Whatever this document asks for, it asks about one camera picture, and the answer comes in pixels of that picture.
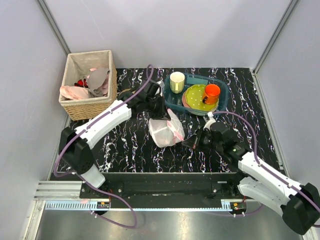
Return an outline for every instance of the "laundry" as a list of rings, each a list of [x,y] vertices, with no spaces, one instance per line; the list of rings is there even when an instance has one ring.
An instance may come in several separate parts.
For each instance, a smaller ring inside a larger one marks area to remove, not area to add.
[[[103,97],[108,94],[109,68],[91,68],[90,74],[74,83],[62,86],[60,93],[69,100],[83,100]]]

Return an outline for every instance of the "white wall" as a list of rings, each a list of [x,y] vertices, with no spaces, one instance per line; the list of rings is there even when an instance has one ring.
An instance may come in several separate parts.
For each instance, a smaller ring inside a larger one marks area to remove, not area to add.
[[[2,0],[0,29],[0,239],[17,240],[65,120],[66,56],[35,0]]]
[[[258,77],[290,176],[320,190],[319,10],[300,1]]]
[[[290,0],[46,0],[71,52],[118,68],[255,67]]]

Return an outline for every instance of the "white mug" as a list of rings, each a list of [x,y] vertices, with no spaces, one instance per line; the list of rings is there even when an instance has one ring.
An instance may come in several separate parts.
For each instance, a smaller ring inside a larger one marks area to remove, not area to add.
[[[175,71],[170,74],[170,88],[175,94],[182,92],[185,86],[185,75],[182,72]]]

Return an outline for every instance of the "mug handle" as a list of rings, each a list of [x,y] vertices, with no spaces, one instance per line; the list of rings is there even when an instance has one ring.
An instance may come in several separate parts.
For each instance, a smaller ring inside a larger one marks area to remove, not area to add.
[[[203,99],[202,99],[202,103],[206,103],[206,100],[208,99],[208,97],[207,96],[205,96]]]

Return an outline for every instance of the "teal tray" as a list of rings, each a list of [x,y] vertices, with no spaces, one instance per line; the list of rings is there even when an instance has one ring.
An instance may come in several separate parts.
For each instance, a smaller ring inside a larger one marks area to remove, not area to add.
[[[188,113],[188,114],[195,114],[199,116],[204,116],[208,112],[197,110],[189,107],[185,107],[182,103],[182,96],[185,91],[195,85],[195,84],[216,84],[220,88],[220,96],[219,96],[219,104],[216,108],[215,112],[218,111],[225,111],[227,109],[228,99],[229,99],[229,88],[228,86],[221,80],[216,78],[209,78],[205,76],[199,75],[192,75],[188,73],[184,73],[184,87],[182,92],[174,93],[170,89],[170,75],[166,77],[164,80],[164,88],[163,88],[163,95],[165,100],[165,105],[172,110],[177,110],[179,112]]]

